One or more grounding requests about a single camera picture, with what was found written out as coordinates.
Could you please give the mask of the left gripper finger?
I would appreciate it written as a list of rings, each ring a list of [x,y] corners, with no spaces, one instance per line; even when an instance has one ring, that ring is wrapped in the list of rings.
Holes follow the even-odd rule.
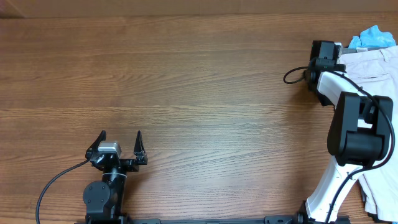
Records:
[[[135,141],[135,145],[134,145],[134,155],[136,157],[145,157],[146,156],[141,131],[137,132],[136,141]]]
[[[96,140],[91,144],[91,146],[86,150],[85,157],[91,158],[92,155],[98,152],[98,147],[101,141],[106,140],[106,131],[102,130]]]

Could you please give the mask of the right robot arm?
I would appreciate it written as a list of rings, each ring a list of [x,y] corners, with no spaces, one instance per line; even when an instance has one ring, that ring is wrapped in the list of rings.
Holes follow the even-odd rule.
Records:
[[[304,72],[309,90],[320,103],[334,107],[326,143],[331,158],[305,201],[304,223],[348,223],[338,216],[347,194],[360,175],[383,166],[395,146],[392,99],[371,95],[355,84],[338,61],[340,51],[339,43],[313,41]]]

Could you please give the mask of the beige shorts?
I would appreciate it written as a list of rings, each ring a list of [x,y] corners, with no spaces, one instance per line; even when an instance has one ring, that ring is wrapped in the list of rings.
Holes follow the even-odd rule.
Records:
[[[388,96],[393,100],[392,125],[397,131],[397,47],[367,52],[343,54],[347,75],[372,95]],[[365,211],[379,220],[397,221],[397,149],[389,162],[359,177],[366,196]]]

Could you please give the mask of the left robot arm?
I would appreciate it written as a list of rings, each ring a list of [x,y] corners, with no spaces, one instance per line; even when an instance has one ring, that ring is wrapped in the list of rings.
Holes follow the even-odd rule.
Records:
[[[101,180],[88,184],[83,191],[86,223],[132,223],[122,207],[127,173],[139,171],[139,166],[148,162],[140,131],[133,150],[135,157],[123,159],[121,153],[117,141],[106,140],[106,131],[87,149],[86,159],[103,174]]]

